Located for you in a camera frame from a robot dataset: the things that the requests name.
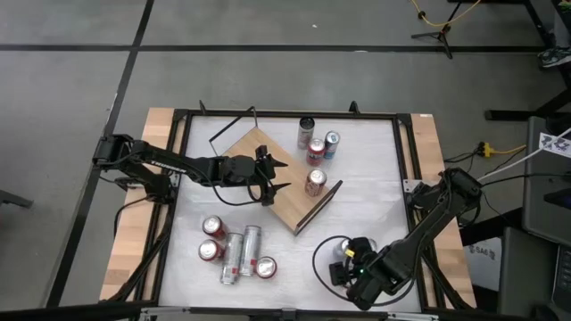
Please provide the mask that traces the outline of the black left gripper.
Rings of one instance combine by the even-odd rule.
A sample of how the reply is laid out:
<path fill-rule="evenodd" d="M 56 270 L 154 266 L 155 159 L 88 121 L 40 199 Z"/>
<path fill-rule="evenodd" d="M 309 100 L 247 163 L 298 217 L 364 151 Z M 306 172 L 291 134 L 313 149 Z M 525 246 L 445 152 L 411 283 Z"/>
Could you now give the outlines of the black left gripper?
<path fill-rule="evenodd" d="M 288 187 L 292 183 L 282 183 L 273 185 L 271 182 L 271 172 L 274 168 L 287 167 L 287 164 L 276 160 L 271 154 L 268 153 L 268 147 L 263 144 L 255 149 L 254 160 L 254 181 L 260 188 L 260 196 L 258 201 L 262 206 L 269 206 L 274 203 L 274 197 L 277 191 Z"/>

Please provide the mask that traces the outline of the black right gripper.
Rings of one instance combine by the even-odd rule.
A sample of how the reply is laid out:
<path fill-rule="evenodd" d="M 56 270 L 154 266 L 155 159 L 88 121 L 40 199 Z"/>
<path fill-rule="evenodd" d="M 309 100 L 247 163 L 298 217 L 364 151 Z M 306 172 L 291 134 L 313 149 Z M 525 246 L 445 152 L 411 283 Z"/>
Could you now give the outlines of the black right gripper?
<path fill-rule="evenodd" d="M 367 261 L 377 255 L 377 242 L 367 237 L 343 239 L 333 254 L 336 262 L 329 265 L 331 283 L 348 286 L 363 273 Z"/>

